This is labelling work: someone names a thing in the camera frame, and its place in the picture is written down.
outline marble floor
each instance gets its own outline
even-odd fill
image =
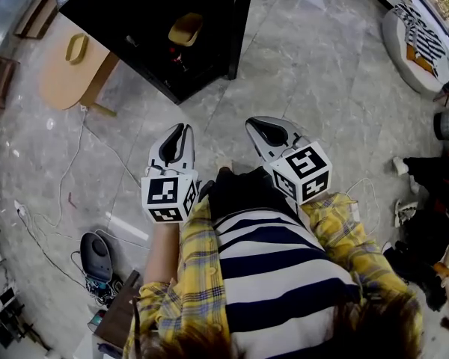
[[[415,93],[397,74],[379,32],[385,12],[376,0],[251,0],[236,80],[220,79],[176,106],[120,62],[99,100],[117,117],[90,112],[86,126],[139,178],[156,138],[175,123],[190,123],[195,167],[208,180],[216,156],[231,157],[238,171],[259,164],[245,132],[248,117],[287,118],[328,153],[333,190],[346,191],[363,177],[373,181],[381,214],[373,236],[383,243],[395,238],[394,201],[409,196],[407,181],[390,174],[390,158],[437,156],[441,150],[432,127],[439,105]],[[88,329],[94,301],[48,264],[13,207],[18,200],[52,224],[59,217],[58,184],[76,151],[83,113],[78,107],[49,108],[37,86],[43,55],[65,22],[58,16],[43,40],[24,40],[16,52],[22,64],[0,114],[0,242],[26,314],[49,345],[71,358]],[[47,235],[39,232],[38,239],[77,280],[82,277],[70,254],[79,249],[75,239],[86,230],[101,227],[145,247],[109,239],[122,277],[143,269],[152,239],[138,186],[102,142],[83,131],[80,152],[61,188],[60,224],[51,227],[36,218]],[[361,218],[371,230],[378,212],[370,186],[358,185],[352,196],[360,201]],[[142,237],[133,233],[137,229]],[[439,357],[438,344],[449,341],[435,343],[424,356]]]

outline yellow handle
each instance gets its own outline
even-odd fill
[[[82,46],[80,47],[80,51],[78,55],[72,59],[73,47],[75,46],[76,41],[83,38]],[[78,33],[72,36],[70,42],[68,43],[67,54],[65,55],[65,60],[68,61],[71,65],[80,64],[83,61],[85,53],[87,52],[88,46],[88,36],[84,33]]]

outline plaid shirt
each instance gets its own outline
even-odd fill
[[[308,203],[302,209],[311,229],[329,257],[351,273],[366,298],[407,292],[407,286],[393,272],[374,241],[366,241],[364,226],[355,221],[356,202],[344,194]],[[218,239],[210,217],[207,197],[193,209],[181,236],[181,260],[177,283],[146,283],[140,289],[138,311],[140,332],[157,328],[165,340],[194,321],[206,322],[229,337],[225,288],[219,265]],[[128,358],[133,347],[135,322],[123,350]],[[416,333],[421,318],[416,321]]]

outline hair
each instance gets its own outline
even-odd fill
[[[415,359],[420,354],[420,338],[415,319],[419,306],[408,294],[391,300],[366,301],[363,305],[342,303],[335,308],[329,330],[332,344],[320,358],[338,356],[349,351],[353,359]],[[141,336],[141,358],[242,358],[245,352],[226,340],[209,325],[193,325],[166,342],[158,334]]]

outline black cloth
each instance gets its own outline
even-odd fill
[[[409,174],[417,183],[424,186],[435,198],[439,199],[449,213],[449,157],[404,159]]]
[[[392,269],[402,279],[416,283],[426,296],[426,303],[433,311],[439,311],[447,301],[446,292],[441,287],[441,278],[433,267],[419,260],[402,242],[396,243],[396,249],[384,252]]]
[[[200,197],[209,195],[213,221],[247,210],[271,209],[302,224],[287,204],[284,194],[273,186],[271,176],[263,168],[239,175],[222,168],[216,181],[212,185],[207,183],[205,188],[206,193],[201,193]]]
[[[440,261],[449,245],[449,218],[428,206],[404,223],[404,242],[428,265]]]

